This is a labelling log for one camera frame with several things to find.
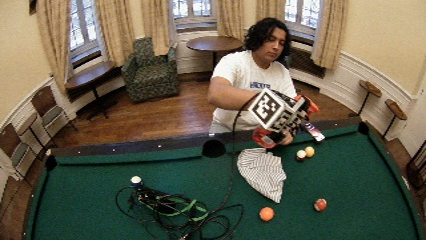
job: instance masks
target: green felt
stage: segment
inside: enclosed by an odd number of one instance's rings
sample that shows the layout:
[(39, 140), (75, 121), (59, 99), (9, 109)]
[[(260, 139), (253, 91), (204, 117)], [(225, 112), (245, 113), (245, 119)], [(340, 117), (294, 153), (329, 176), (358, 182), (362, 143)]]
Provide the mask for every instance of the green felt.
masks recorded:
[[(234, 239), (422, 239), (412, 199), (405, 195), (408, 190), (401, 176), (394, 175), (396, 166), (386, 152), (356, 128), (326, 131), (325, 135), (320, 144), (297, 137), (292, 145), (273, 150), (282, 158), (288, 176), (280, 203), (257, 193), (233, 168), (226, 206), (240, 203), (245, 208)], [(296, 152), (309, 145), (316, 148), (314, 157), (296, 161)], [(236, 149), (242, 148), (244, 144), (236, 145)], [(216, 209), (226, 194), (236, 158), (230, 161), (229, 153), (211, 159), (200, 152), (201, 149), (189, 148), (176, 154), (164, 151), (92, 156), (96, 164), (79, 165), (69, 164), (73, 158), (57, 159), (60, 165), (48, 173), (39, 193), (41, 204), (33, 211), (33, 234), (28, 238), (155, 239), (149, 231), (157, 239), (168, 239), (156, 224), (143, 225), (119, 211), (115, 196), (129, 185), (132, 176), (139, 175), (151, 188), (184, 194), (203, 201), (209, 211)], [(124, 205), (128, 195), (120, 198)], [(321, 213), (313, 208), (318, 198), (329, 204)], [(266, 223), (258, 218), (265, 206), (276, 211), (274, 219)], [(152, 219), (149, 211), (143, 214), (141, 218)], [(220, 214), (234, 225), (238, 209)]]

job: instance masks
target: white t-shirt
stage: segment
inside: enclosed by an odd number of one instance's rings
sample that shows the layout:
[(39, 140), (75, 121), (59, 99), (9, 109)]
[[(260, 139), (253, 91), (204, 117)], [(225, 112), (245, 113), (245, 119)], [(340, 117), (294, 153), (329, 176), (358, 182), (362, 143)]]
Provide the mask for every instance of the white t-shirt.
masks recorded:
[[(289, 70), (280, 62), (273, 62), (268, 69), (262, 69), (256, 64), (249, 50), (224, 56), (215, 68), (213, 77), (228, 79), (232, 86), (241, 89), (261, 92), (264, 88), (269, 88), (292, 98), (297, 95)], [(213, 121), (232, 129), (237, 113), (238, 111), (217, 108)], [(252, 113), (242, 111), (236, 130), (254, 129), (258, 125)]]

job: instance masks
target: pool table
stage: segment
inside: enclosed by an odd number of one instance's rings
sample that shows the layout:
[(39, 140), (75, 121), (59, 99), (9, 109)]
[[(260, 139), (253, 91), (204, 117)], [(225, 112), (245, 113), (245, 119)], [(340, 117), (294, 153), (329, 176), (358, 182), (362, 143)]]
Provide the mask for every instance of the pool table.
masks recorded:
[[(52, 149), (27, 239), (424, 239), (413, 196), (369, 125), (360, 118), (314, 125), (322, 142), (300, 132), (289, 146), (269, 150), (286, 174), (280, 203), (254, 190), (236, 167), (241, 150), (258, 147), (250, 132)], [(297, 161), (306, 146), (316, 154)], [(228, 225), (164, 230), (148, 205), (131, 208), (133, 176), (151, 189), (197, 200), (205, 215), (220, 216), (213, 222), (226, 219)], [(328, 201), (322, 212), (313, 207), (320, 198)], [(260, 219), (266, 206), (274, 210), (268, 222)]]

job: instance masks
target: man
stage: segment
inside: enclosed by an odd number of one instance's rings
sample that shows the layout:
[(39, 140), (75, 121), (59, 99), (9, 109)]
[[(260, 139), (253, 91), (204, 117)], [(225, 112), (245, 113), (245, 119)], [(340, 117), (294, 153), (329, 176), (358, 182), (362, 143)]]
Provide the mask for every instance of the man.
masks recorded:
[[(232, 131), (240, 108), (264, 88), (292, 98), (297, 95), (289, 70), (278, 62), (290, 52), (290, 34), (285, 24), (276, 18), (257, 22), (245, 36), (245, 47), (246, 51), (226, 55), (213, 71), (208, 101), (217, 109), (211, 133)], [(236, 131), (254, 129), (258, 125), (252, 114), (244, 111)], [(292, 135), (286, 134), (281, 144), (292, 141)]]

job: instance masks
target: window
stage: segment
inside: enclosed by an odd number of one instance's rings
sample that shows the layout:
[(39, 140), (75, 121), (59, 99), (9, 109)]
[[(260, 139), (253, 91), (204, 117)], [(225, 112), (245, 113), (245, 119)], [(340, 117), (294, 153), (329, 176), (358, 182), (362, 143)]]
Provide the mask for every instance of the window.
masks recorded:
[(92, 0), (72, 0), (69, 49), (75, 68), (100, 56)]
[(285, 20), (294, 32), (316, 35), (320, 17), (320, 0), (286, 0)]
[(216, 26), (216, 0), (173, 0), (177, 29)]

